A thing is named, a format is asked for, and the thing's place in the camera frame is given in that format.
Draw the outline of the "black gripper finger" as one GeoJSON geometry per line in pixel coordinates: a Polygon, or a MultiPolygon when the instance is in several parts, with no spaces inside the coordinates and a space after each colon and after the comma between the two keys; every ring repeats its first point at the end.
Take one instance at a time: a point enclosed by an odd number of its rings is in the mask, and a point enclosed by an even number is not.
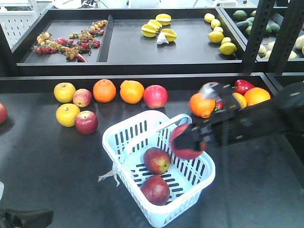
{"type": "Polygon", "coordinates": [[[4,228],[47,228],[53,221],[52,210],[3,210],[4,228]]]}
{"type": "Polygon", "coordinates": [[[175,129],[173,132],[175,138],[173,145],[176,149],[189,149],[193,151],[200,151],[200,134],[195,130],[175,129]]]}

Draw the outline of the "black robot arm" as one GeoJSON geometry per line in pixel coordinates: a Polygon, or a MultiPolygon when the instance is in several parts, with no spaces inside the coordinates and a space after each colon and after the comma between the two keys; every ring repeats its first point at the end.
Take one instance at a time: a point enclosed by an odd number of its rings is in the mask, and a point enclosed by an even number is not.
{"type": "Polygon", "coordinates": [[[207,144],[226,146],[280,133],[304,132],[304,84],[297,82],[269,100],[241,108],[228,85],[205,84],[207,98],[221,98],[224,108],[200,124],[189,124],[171,146],[198,150],[207,144]]]}

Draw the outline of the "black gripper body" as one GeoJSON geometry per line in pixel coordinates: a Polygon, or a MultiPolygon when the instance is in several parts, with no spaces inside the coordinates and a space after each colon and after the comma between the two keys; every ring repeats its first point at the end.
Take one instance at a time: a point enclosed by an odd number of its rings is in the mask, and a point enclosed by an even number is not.
{"type": "Polygon", "coordinates": [[[229,85],[206,83],[199,93],[207,99],[220,99],[224,108],[191,125],[191,147],[207,143],[230,145],[280,133],[280,113],[274,97],[241,109],[229,85]]]}

